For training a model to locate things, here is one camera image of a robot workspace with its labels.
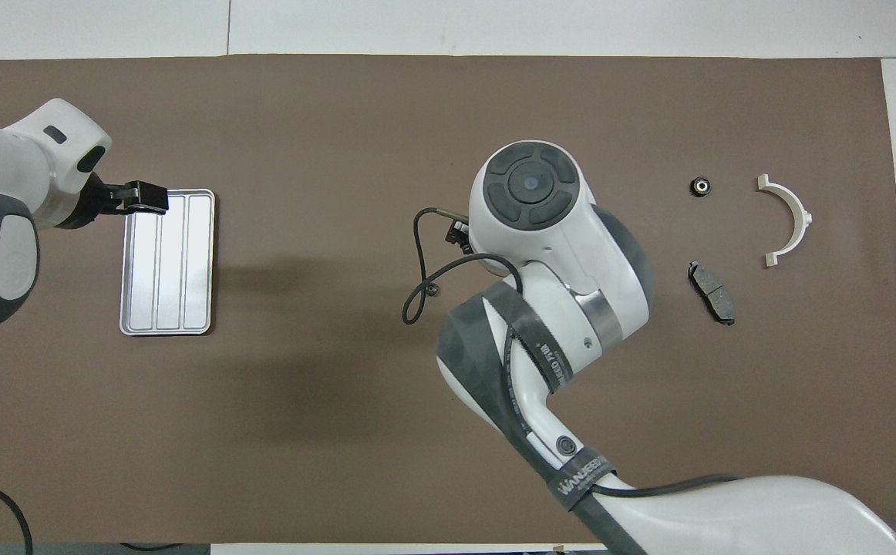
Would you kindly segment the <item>curved dark brake pad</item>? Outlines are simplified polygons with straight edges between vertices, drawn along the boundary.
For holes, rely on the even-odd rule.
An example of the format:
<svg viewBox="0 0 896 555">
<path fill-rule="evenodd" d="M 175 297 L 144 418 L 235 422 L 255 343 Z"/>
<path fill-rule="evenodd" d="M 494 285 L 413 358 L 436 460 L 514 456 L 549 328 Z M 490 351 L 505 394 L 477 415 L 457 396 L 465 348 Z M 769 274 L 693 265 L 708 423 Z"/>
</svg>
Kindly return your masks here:
<svg viewBox="0 0 896 555">
<path fill-rule="evenodd" d="M 722 280 L 698 261 L 690 263 L 688 277 L 713 320 L 722 325 L 733 326 L 735 324 L 735 303 Z"/>
</svg>

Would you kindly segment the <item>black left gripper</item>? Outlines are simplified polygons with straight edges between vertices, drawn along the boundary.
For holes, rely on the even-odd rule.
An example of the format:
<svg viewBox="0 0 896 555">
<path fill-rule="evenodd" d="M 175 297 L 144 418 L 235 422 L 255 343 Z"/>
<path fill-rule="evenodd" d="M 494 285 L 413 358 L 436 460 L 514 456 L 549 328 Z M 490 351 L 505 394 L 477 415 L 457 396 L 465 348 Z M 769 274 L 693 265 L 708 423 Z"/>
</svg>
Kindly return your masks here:
<svg viewBox="0 0 896 555">
<path fill-rule="evenodd" d="M 58 228 L 75 230 L 91 224 L 103 208 L 126 210 L 131 197 L 133 212 L 164 215 L 169 210 L 166 187 L 144 180 L 134 180 L 132 186 L 130 183 L 106 185 L 96 173 L 90 173 L 71 214 L 58 224 Z"/>
</svg>

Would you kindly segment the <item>white semicircular plastic bracket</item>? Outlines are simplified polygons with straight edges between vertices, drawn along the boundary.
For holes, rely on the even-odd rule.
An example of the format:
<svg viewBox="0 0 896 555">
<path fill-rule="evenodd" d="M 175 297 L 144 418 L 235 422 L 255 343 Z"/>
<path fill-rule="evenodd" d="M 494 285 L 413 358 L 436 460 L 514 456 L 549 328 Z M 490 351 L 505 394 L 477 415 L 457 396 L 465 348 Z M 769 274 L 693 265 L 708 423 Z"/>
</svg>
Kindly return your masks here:
<svg viewBox="0 0 896 555">
<path fill-rule="evenodd" d="M 790 190 L 789 187 L 772 182 L 768 173 L 761 173 L 756 179 L 756 183 L 757 190 L 760 192 L 771 193 L 779 197 L 789 207 L 791 217 L 793 218 L 793 230 L 786 245 L 782 249 L 771 251 L 764 255 L 765 267 L 776 267 L 781 257 L 793 252 L 794 249 L 800 246 L 800 242 L 803 241 L 803 237 L 807 234 L 808 227 L 813 222 L 813 215 L 805 208 L 803 201 L 796 193 Z"/>
</svg>

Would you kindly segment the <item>brown table mat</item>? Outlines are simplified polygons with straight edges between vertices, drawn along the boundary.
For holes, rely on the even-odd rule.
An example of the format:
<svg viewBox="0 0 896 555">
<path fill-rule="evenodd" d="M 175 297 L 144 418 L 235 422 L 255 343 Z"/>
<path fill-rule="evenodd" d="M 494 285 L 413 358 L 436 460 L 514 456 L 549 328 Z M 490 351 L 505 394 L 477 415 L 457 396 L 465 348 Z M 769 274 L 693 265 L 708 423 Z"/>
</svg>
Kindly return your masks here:
<svg viewBox="0 0 896 555">
<path fill-rule="evenodd" d="M 516 140 L 568 149 L 655 275 L 649 323 L 551 398 L 558 418 L 641 487 L 808 476 L 896 530 L 878 60 L 0 61 L 0 126 L 51 98 L 113 138 L 103 179 L 206 187 L 219 214 L 202 337 L 120 333 L 123 219 L 42 235 L 38 284 L 0 325 L 0 488 L 39 542 L 592 541 L 437 368 L 446 313 L 493 275 L 456 268 L 401 321 L 414 214 L 466 210 Z M 761 173 L 813 215 L 770 268 L 793 218 Z"/>
</svg>

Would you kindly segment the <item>silver metal tray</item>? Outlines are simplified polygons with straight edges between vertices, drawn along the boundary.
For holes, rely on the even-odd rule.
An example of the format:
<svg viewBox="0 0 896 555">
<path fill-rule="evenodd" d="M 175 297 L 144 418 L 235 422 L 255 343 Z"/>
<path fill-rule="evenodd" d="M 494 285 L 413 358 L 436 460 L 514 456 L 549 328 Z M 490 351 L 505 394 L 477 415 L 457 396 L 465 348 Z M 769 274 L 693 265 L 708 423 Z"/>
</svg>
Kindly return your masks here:
<svg viewBox="0 0 896 555">
<path fill-rule="evenodd" d="M 202 336 L 212 325 L 216 196 L 167 193 L 164 215 L 127 215 L 118 328 L 126 336 Z"/>
</svg>

